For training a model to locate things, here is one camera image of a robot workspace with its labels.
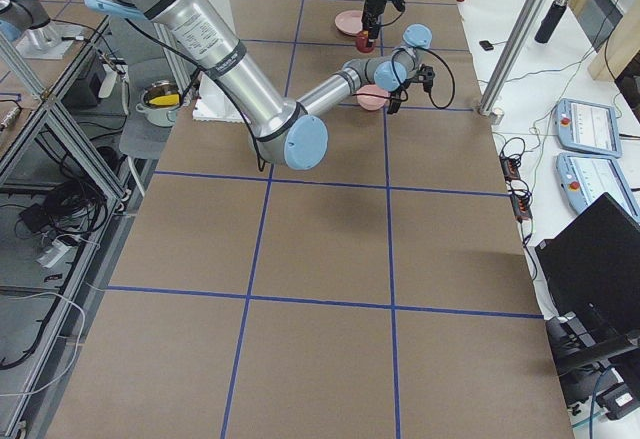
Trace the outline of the second grey robot arm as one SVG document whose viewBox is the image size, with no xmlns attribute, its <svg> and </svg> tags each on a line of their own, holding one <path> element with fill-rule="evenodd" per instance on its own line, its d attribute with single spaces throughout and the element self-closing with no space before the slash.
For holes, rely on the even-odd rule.
<svg viewBox="0 0 640 439">
<path fill-rule="evenodd" d="M 83 29 L 54 22 L 40 0 L 1 0 L 1 34 L 24 58 L 61 60 Z"/>
</svg>

